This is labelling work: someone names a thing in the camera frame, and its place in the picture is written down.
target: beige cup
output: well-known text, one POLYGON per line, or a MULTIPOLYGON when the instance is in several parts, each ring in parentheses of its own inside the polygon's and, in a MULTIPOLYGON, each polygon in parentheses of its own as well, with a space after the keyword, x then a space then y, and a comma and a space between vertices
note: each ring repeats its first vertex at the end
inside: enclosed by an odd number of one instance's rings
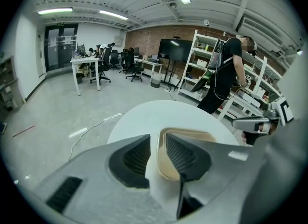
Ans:
POLYGON ((173 166, 169 156, 167 155, 167 148, 166 148, 166 134, 178 134, 184 135, 187 137, 191 137, 194 139, 208 141, 208 142, 216 142, 216 139, 209 134, 208 132, 196 131, 196 130, 188 130, 188 129, 177 129, 177 128, 165 128, 163 129, 158 138, 157 144, 157 166, 164 178, 168 180, 178 181, 180 180, 180 175, 176 168, 173 166))

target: white wall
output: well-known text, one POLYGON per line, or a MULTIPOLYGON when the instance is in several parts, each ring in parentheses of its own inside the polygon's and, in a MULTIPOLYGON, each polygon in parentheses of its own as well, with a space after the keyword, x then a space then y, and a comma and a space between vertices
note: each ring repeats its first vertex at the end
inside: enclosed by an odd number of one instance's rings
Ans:
POLYGON ((125 46, 126 32, 120 29, 97 24, 79 23, 77 30, 77 43, 85 44, 86 51, 89 48, 95 50, 97 44, 108 44, 115 40, 115 36, 122 37, 122 46, 114 46, 115 50, 122 52, 125 46))
POLYGON ((18 78, 18 87, 23 98, 45 79, 45 74, 39 77, 36 62, 36 34, 37 30, 42 37, 42 65, 45 69, 44 59, 44 33, 45 26, 41 23, 39 15, 33 13, 30 4, 23 5, 12 20, 6 35, 1 42, 0 51, 5 52, 4 59, 14 56, 14 66, 18 78))

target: trash can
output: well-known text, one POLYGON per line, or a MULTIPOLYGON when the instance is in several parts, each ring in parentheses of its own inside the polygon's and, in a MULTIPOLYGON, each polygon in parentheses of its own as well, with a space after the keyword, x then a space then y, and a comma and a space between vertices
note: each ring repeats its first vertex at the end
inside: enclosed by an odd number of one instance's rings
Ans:
POLYGON ((82 73, 76 73, 77 84, 82 83, 82 73))
POLYGON ((161 81, 162 81, 162 74, 159 74, 159 73, 153 73, 152 74, 152 81, 151 81, 152 87, 159 88, 161 81))

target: doorway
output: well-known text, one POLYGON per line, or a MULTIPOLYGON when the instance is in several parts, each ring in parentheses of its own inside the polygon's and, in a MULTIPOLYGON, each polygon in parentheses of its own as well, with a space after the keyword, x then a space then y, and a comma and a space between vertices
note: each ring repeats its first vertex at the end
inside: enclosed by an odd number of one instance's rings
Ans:
POLYGON ((76 49, 78 24, 47 26, 45 32, 46 71, 71 66, 76 49))

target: concrete floor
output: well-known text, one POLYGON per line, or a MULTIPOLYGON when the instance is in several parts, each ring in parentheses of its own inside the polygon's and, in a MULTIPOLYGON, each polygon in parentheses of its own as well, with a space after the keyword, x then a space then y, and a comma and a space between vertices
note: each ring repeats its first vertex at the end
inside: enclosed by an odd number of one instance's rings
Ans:
MULTIPOLYGON (((13 180, 33 189, 67 162, 71 146, 81 136, 69 138, 70 134, 85 127, 89 129, 104 118, 127 112, 141 103, 172 100, 166 88, 151 87, 147 76, 142 77, 143 82, 135 80, 132 83, 116 70, 108 71, 106 75, 112 83, 102 80, 100 91, 97 91, 96 83, 90 84, 84 78, 79 84, 81 96, 77 95, 72 74, 47 79, 17 113, 6 119, 8 128, 2 138, 1 154, 13 180), (12 138, 31 126, 35 127, 12 138)), ((176 95, 176 92, 171 95, 178 101, 196 104, 186 95, 176 95)), ((74 147, 73 156, 106 144, 120 117, 90 130, 74 147)), ((222 123, 235 132, 228 119, 223 119, 222 123)), ((234 135, 241 144, 241 132, 234 135)))

